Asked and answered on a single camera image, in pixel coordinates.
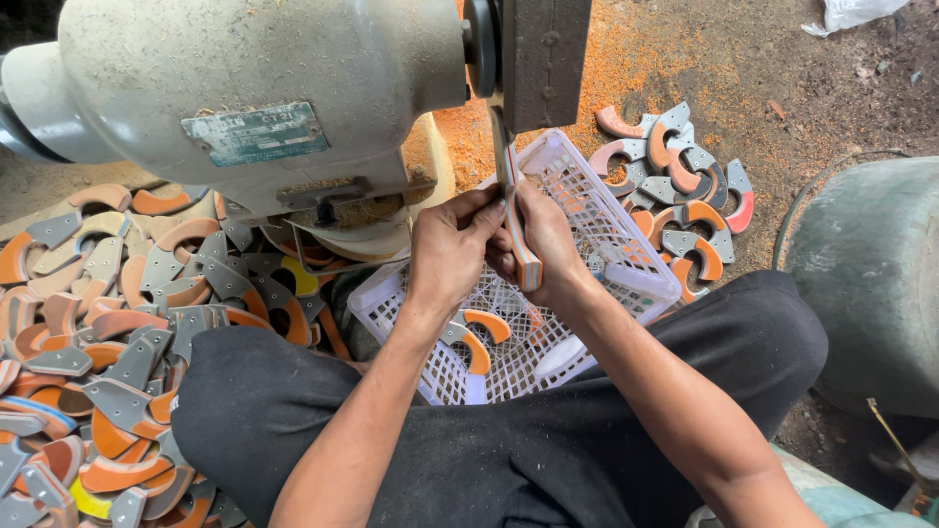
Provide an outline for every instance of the hand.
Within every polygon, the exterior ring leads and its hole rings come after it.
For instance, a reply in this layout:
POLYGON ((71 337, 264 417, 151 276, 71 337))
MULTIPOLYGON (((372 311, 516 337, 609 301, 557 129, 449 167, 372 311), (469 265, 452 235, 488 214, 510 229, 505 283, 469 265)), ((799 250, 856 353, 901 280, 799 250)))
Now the hand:
MULTIPOLYGON (((570 286, 590 276, 590 271, 574 247, 574 236, 561 208, 527 179, 516 187, 516 203, 525 221, 525 241, 542 261, 541 287, 526 297, 554 311, 558 301, 570 293, 570 286)), ((486 247, 486 262, 506 281, 516 283, 516 259, 512 237, 500 228, 486 247)))
POLYGON ((498 184, 422 210, 414 223, 405 304, 450 320, 479 282, 486 241, 504 218, 498 184))

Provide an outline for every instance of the white plastic crate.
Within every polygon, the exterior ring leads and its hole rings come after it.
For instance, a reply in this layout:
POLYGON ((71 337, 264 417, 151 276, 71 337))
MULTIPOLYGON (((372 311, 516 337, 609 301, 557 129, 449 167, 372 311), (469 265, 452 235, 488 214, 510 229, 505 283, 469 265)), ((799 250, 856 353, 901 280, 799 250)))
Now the white plastic crate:
MULTIPOLYGON (((640 324, 679 299, 675 275, 564 132, 546 131, 517 159, 521 171, 536 185, 540 181, 567 214, 574 242, 593 275, 640 324)), ((481 186, 494 180, 492 176, 481 186)), ((349 296, 349 309, 380 343, 392 332, 407 280, 407 262, 390 264, 349 296)), ((561 385, 596 364, 550 310, 530 304, 487 266, 462 307, 501 316, 512 335, 496 345, 484 327, 470 324, 491 355, 492 368, 484 375, 467 371, 470 351, 462 343, 451 349, 438 341, 418 384, 433 405, 504 401, 561 385)))

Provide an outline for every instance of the black pants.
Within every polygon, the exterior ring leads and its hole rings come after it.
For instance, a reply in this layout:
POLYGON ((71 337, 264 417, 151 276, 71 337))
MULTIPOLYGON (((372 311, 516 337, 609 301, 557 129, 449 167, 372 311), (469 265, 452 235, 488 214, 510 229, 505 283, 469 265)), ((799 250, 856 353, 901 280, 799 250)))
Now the black pants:
MULTIPOLYGON (((649 331, 766 438, 815 381, 828 346, 780 272, 740 277, 649 331)), ((256 328, 199 334, 192 346, 173 412, 179 448, 265 526, 290 471, 360 376, 256 328)), ((494 405, 412 407, 369 524, 682 526, 702 504, 595 368, 494 405)))

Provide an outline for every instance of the concrete floor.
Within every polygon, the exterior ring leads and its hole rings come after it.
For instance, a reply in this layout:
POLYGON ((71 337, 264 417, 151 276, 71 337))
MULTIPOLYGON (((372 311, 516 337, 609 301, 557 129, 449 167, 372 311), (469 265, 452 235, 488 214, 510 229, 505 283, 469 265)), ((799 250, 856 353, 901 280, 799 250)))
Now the concrete floor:
MULTIPOLYGON (((566 130, 589 156, 610 139, 593 125, 596 110, 615 104, 627 121, 636 121, 642 112, 688 100, 699 141, 723 163, 740 158, 757 194, 753 223, 734 238, 737 262, 721 283, 770 267, 779 223, 794 196, 836 159, 873 148, 939 154, 935 0, 913 0, 894 16, 828 39, 799 28, 822 19, 824 6, 818 0, 593 4, 579 124, 566 130), (878 73, 882 61, 889 66, 878 73), (910 77, 917 71, 921 74, 913 84, 910 77), (784 119, 770 109, 770 100, 781 106, 784 119)), ((436 113, 457 176, 467 186, 492 171, 482 110, 477 102, 436 113)), ((106 178, 121 181, 122 172, 106 178)), ((98 182, 101 174, 94 168, 27 167, 2 153, 0 215, 9 220, 51 205, 68 188, 98 182)), ((934 427, 900 422, 911 442, 921 430, 934 427)), ((867 462, 869 451, 889 453, 879 426, 833 409, 815 395, 793 409, 776 441, 888 507, 905 489, 867 462)))

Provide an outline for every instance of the forearm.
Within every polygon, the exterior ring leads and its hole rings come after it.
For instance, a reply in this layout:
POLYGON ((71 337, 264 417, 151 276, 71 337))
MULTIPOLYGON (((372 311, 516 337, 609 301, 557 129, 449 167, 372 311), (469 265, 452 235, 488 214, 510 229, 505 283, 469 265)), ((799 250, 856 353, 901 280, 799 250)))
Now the forearm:
POLYGON ((656 445, 702 494, 752 475, 784 476, 744 411, 639 326, 595 279, 576 275, 559 304, 559 315, 656 445))
POLYGON ((442 317, 402 306, 368 373, 281 490, 271 526, 364 526, 442 317))

